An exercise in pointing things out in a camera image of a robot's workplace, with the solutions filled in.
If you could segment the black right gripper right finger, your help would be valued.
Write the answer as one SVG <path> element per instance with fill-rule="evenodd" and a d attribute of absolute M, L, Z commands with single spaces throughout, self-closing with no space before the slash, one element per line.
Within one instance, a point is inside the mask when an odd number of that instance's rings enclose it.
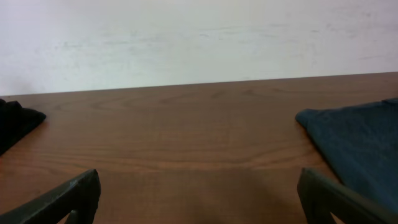
<path fill-rule="evenodd" d="M 397 223 L 397 214 L 310 168 L 302 169 L 297 192 L 309 224 L 333 224 L 333 217 L 352 224 Z"/>

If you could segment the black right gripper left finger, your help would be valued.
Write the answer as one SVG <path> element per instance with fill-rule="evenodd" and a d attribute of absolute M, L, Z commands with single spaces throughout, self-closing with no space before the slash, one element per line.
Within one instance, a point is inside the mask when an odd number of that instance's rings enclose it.
<path fill-rule="evenodd" d="M 101 195 L 95 169 L 66 181 L 36 199 L 1 215 L 1 223 L 93 223 Z"/>

